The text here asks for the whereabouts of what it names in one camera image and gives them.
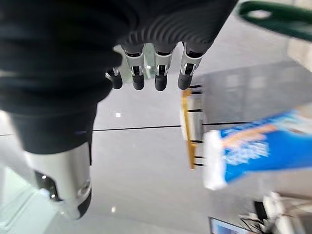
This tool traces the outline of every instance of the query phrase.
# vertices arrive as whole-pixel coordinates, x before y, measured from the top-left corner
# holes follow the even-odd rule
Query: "blue packaging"
[[[248,172],[312,166],[312,103],[204,134],[204,186],[217,190]]]

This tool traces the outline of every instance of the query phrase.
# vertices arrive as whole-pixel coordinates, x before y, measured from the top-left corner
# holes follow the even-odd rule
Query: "floor grout line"
[[[222,123],[203,123],[203,126],[213,125],[227,125],[227,124],[244,124],[249,122],[222,122]],[[181,125],[166,125],[166,126],[150,126],[150,127],[134,127],[134,128],[108,128],[108,129],[94,129],[93,132],[106,132],[106,131],[120,131],[120,130],[137,130],[137,129],[153,129],[153,128],[178,128]],[[2,134],[0,137],[12,136],[13,134]]]

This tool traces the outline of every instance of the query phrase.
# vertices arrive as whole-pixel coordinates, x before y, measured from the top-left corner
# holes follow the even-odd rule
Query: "robotic hand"
[[[20,141],[37,186],[69,218],[91,201],[92,129],[97,104],[122,86],[121,44],[144,87],[143,46],[155,46],[157,90],[184,42],[180,89],[212,45],[237,0],[0,2],[0,109]]]

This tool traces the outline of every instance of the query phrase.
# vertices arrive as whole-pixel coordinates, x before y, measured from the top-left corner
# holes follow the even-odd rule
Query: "black cable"
[[[249,225],[248,225],[243,219],[241,219],[241,221],[248,227],[248,228],[247,228],[248,231],[251,231],[251,232],[252,232],[252,230],[251,230],[251,228],[249,227]]]
[[[254,221],[254,220],[253,219],[240,218],[240,221],[242,221],[248,227],[248,228],[246,228],[248,231],[253,232],[253,233],[257,233],[257,234],[265,234],[262,230],[256,228],[253,225],[251,225],[251,226],[254,227],[255,229],[257,229],[258,231],[260,231],[260,233],[255,232],[254,230],[252,230],[245,220],[250,220],[250,221]]]
[[[256,226],[254,226],[254,225],[250,225],[250,226],[257,229],[258,231],[260,231],[261,234],[265,234],[261,229],[257,228]]]
[[[252,218],[240,218],[241,220],[243,219],[243,220],[248,220],[248,221],[253,221],[253,222],[257,222],[257,223],[260,223],[260,224],[262,224],[263,225],[263,222],[261,222],[260,220],[256,220],[256,219],[252,219]]]

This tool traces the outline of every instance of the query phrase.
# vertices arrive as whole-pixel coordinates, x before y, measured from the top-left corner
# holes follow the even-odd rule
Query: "yellow object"
[[[186,89],[182,91],[182,109],[184,114],[185,120],[185,131],[187,136],[187,148],[190,160],[190,167],[191,169],[195,169],[195,150],[197,145],[192,143],[191,141],[191,131],[190,131],[190,123],[189,123],[189,116],[188,116],[188,105],[187,99],[192,94],[190,89]]]

